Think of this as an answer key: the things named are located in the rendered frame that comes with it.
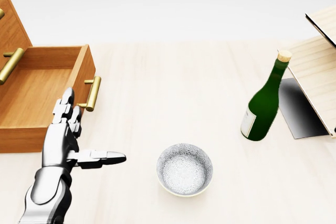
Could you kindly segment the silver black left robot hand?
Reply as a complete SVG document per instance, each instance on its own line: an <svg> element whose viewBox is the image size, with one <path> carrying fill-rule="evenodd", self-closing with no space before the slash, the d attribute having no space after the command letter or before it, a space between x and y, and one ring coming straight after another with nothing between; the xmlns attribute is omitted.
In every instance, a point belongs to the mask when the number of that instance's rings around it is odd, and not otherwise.
<svg viewBox="0 0 336 224"><path fill-rule="evenodd" d="M125 162L127 158L122 153L79 149L82 111L80 106L74 106L74 98L74 90L69 87L56 101L43 145L43 167L59 166L70 171L75 166L95 169Z"/></svg>

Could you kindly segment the open wooden drawer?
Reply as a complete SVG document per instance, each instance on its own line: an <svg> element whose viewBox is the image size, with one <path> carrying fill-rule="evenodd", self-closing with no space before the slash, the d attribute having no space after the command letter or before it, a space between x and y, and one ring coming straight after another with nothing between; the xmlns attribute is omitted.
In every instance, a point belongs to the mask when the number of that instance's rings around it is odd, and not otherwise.
<svg viewBox="0 0 336 224"><path fill-rule="evenodd" d="M0 153L40 152L53 108L68 87L86 103L95 76L90 47L29 47L0 85Z"/></svg>

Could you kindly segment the wooden cabinet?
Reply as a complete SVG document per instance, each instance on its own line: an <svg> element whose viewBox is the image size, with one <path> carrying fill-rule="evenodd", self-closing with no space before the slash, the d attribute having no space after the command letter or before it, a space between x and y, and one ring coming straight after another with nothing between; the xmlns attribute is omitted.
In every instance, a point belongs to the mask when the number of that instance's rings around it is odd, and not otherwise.
<svg viewBox="0 0 336 224"><path fill-rule="evenodd" d="M4 57L5 52L14 52L17 48L26 50L32 46L26 30L19 19L11 0L0 0L0 8L5 16L0 20L0 70L9 57Z"/></svg>

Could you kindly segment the patterned grey white bowl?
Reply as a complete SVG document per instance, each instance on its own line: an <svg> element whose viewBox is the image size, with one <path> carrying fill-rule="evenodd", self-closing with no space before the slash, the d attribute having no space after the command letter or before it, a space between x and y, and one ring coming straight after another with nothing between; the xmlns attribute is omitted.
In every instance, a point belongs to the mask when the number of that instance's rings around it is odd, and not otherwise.
<svg viewBox="0 0 336 224"><path fill-rule="evenodd" d="M202 193L212 181L213 164L201 148L187 143L166 148L156 164L162 187L173 195L193 197Z"/></svg>

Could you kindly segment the green glass bottle with cork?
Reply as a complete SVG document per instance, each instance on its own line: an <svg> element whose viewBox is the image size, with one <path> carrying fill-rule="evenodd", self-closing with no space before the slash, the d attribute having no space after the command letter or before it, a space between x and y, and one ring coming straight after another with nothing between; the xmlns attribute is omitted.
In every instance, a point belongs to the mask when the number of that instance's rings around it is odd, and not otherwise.
<svg viewBox="0 0 336 224"><path fill-rule="evenodd" d="M245 138L260 141L267 135L278 112L279 87L291 57L287 50L278 52L268 80L250 100L240 126Z"/></svg>

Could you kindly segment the pale wooden slanted stand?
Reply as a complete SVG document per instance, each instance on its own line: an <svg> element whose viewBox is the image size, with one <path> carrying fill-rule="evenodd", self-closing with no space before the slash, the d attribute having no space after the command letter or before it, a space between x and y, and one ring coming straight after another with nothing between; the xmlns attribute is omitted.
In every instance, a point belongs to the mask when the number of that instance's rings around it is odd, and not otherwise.
<svg viewBox="0 0 336 224"><path fill-rule="evenodd" d="M320 35L286 47L292 53L288 69L336 138L336 5L305 16Z"/></svg>

